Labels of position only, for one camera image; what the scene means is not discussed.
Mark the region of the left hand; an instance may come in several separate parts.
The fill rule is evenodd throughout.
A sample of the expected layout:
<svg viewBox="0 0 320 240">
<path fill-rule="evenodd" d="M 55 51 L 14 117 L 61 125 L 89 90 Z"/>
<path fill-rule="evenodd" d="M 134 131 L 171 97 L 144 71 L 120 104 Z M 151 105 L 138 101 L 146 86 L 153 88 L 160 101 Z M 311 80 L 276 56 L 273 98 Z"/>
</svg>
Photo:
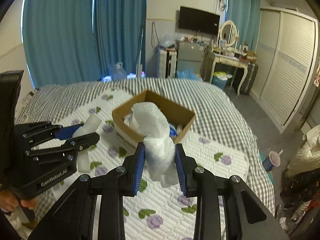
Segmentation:
<svg viewBox="0 0 320 240">
<path fill-rule="evenodd" d="M 16 207 L 19 205 L 22 205 L 23 207 L 26 207 L 28 209 L 35 209 L 37 207 L 37 199 L 31 199 L 31 200 L 20 200 L 18 201 L 14 193 L 9 190 L 3 190 L 0 192 L 0 207 L 1 209 L 9 212 L 14 212 Z"/>
</svg>

